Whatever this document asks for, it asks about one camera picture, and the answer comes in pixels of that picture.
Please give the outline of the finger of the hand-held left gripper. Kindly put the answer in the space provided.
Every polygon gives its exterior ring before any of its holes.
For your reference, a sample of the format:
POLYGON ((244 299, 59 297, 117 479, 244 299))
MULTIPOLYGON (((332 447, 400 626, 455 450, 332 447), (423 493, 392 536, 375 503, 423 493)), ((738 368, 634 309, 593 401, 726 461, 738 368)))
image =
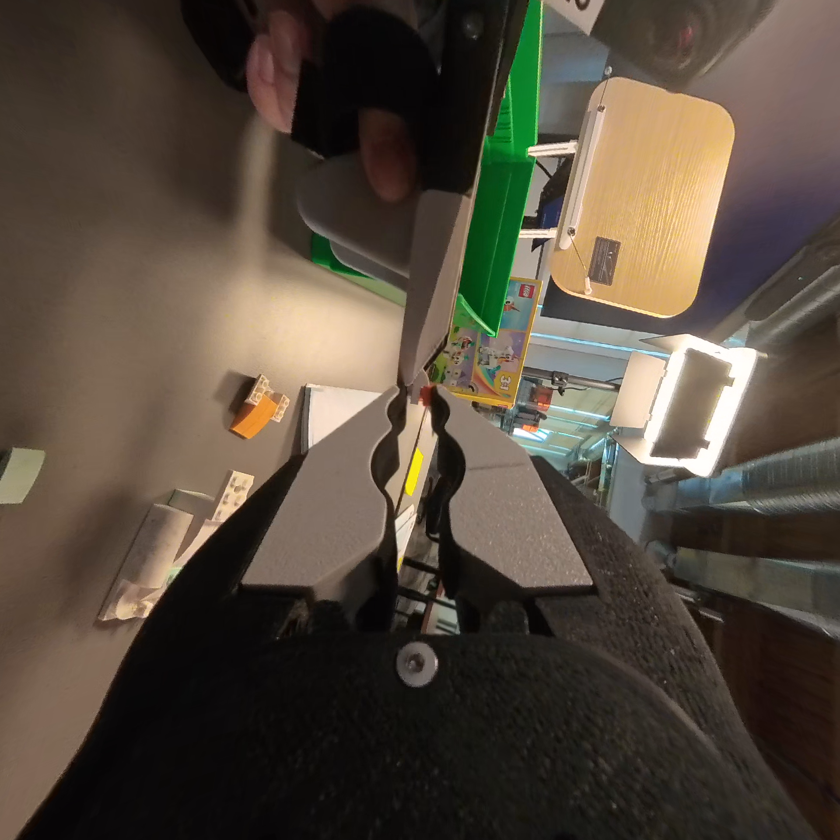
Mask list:
POLYGON ((397 365, 401 387, 414 387, 447 339, 473 205, 470 194, 429 190, 419 197, 397 365))

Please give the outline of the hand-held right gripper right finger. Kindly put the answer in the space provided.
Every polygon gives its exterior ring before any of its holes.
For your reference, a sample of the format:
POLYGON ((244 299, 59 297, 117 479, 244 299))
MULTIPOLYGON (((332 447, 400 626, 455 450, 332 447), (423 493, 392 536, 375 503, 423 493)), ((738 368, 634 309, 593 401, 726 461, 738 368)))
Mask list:
POLYGON ((434 387, 438 562, 449 597, 588 592, 592 577, 526 450, 434 387))

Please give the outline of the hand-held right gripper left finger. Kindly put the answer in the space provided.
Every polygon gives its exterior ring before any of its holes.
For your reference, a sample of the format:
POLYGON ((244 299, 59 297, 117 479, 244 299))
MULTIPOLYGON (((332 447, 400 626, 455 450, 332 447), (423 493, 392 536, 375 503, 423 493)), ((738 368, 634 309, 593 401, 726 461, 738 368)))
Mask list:
POLYGON ((394 385, 306 454, 241 581, 360 610, 396 588, 403 390, 394 385))

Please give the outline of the green plastic bin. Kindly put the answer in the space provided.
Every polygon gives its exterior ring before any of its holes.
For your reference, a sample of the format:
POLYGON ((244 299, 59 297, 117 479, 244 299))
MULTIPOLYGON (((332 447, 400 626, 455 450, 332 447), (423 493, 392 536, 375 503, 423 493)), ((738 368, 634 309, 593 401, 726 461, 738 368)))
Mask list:
POLYGON ((496 334, 534 161, 542 64, 541 2, 442 2, 431 35, 372 6, 324 25, 303 62, 291 138, 321 161, 301 178, 297 207, 327 266, 406 295, 420 195, 473 196, 458 298, 496 334), (413 193, 376 195, 360 157, 363 109, 398 115, 416 153, 413 193))

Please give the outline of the orange and white lego assembly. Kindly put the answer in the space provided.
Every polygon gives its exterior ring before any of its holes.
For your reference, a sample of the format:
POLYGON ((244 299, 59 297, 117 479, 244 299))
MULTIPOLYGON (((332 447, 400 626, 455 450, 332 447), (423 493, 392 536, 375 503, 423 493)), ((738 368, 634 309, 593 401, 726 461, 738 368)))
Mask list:
POLYGON ((239 438, 251 439, 268 423, 280 423, 289 404, 289 397, 282 392, 275 392, 268 377, 260 373, 228 426, 228 431, 239 438))

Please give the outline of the white and mint lego assembly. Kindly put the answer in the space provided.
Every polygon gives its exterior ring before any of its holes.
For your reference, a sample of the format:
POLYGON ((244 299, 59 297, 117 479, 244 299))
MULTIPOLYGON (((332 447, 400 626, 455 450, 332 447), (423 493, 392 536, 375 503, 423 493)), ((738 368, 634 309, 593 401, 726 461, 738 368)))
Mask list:
POLYGON ((229 470, 215 495, 175 489, 148 510, 137 531, 97 622, 129 623, 151 614, 189 560, 240 509, 255 477, 229 470))

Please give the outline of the mint green lego piece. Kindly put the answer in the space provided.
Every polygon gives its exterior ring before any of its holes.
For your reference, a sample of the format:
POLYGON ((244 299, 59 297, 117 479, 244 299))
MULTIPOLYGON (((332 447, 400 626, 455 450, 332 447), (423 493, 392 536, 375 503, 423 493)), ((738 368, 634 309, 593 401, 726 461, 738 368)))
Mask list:
POLYGON ((46 452, 33 448, 9 448, 1 455, 1 505, 23 502, 34 486, 46 460, 46 452))

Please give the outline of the person's left hand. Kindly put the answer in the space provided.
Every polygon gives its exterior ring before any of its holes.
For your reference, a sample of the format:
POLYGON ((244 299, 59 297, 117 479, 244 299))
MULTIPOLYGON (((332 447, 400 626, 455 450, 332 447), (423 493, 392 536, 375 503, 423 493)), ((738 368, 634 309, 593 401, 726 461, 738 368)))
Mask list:
MULTIPOLYGON (((380 8, 418 28, 414 2, 315 1, 266 2, 264 23, 245 66, 248 95, 259 116, 273 129, 290 133, 298 97, 301 65, 313 60, 316 25, 356 6, 380 8)), ((377 108, 358 117, 360 159, 373 192, 399 203, 414 190, 417 156, 404 121, 377 108)))

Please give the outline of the yellow printed toy box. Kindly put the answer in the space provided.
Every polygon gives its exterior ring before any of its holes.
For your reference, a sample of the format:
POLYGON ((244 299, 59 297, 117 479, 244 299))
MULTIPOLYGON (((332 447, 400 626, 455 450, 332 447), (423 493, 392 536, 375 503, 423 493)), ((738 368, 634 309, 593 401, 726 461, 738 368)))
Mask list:
POLYGON ((444 348, 428 375, 473 403, 510 408, 516 401, 542 283, 513 277, 502 295, 500 327, 491 335, 457 299, 444 348))

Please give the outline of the white instruction booklet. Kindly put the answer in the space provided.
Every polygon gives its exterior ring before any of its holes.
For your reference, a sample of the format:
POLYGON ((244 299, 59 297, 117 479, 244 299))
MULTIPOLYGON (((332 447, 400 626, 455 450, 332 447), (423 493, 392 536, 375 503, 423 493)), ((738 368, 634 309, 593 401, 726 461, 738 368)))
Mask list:
MULTIPOLYGON (((379 393, 329 385, 305 385, 301 399, 300 452, 329 436, 379 397, 379 393)), ((395 505, 396 570, 401 573, 406 556, 417 555, 413 544, 417 523, 423 519, 425 503, 434 482, 434 456, 437 439, 432 419, 423 406, 407 410, 406 425, 400 436, 401 467, 389 480, 386 490, 395 505), (413 497, 406 495, 404 485, 415 448, 420 448, 424 463, 413 497)))

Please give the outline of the black light stand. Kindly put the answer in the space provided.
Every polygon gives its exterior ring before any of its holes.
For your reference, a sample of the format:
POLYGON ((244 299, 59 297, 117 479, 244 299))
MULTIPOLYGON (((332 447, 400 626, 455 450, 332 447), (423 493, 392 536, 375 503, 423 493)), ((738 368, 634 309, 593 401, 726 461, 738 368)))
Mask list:
POLYGON ((550 384, 559 394, 563 395, 570 389, 594 389, 602 392, 618 393, 621 388, 622 378, 617 381, 601 381, 575 374, 568 374, 561 371, 550 371, 537 367, 526 366, 522 376, 532 382, 550 384))

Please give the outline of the tilting wooden table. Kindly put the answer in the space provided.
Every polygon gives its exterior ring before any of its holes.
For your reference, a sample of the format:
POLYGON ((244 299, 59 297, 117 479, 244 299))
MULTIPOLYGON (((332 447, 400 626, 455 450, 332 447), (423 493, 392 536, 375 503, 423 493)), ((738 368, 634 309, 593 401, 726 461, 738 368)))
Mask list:
POLYGON ((528 153, 572 154, 559 221, 523 228, 546 240, 566 294, 655 319, 697 297, 734 142, 720 104, 623 77, 603 80, 577 141, 528 153))

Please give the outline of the studio light panel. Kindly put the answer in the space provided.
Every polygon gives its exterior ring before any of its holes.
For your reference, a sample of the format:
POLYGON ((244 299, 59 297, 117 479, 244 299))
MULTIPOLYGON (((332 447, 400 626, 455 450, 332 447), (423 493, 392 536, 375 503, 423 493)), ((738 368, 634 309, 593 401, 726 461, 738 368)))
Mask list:
POLYGON ((644 466, 710 476, 763 354, 683 333, 631 353, 610 416, 614 439, 644 466))

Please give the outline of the large dark display screen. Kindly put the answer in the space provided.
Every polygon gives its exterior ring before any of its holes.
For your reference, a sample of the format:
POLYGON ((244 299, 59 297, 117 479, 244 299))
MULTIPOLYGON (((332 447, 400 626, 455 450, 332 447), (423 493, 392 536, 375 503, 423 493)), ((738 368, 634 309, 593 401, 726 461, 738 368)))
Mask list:
POLYGON ((731 58, 690 92, 726 108, 735 128, 696 299, 663 320, 586 302, 551 283, 544 317, 702 334, 838 215, 838 52, 731 58))

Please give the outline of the slim silver ventilation duct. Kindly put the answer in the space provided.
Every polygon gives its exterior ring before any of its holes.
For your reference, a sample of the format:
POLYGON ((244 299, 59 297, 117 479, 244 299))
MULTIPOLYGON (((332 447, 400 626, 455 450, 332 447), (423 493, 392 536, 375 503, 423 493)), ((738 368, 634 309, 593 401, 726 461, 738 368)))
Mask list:
POLYGON ((837 317, 839 266, 831 266, 811 280, 799 273, 768 280, 713 330, 718 340, 745 332, 746 347, 775 352, 800 338, 808 329, 837 317))

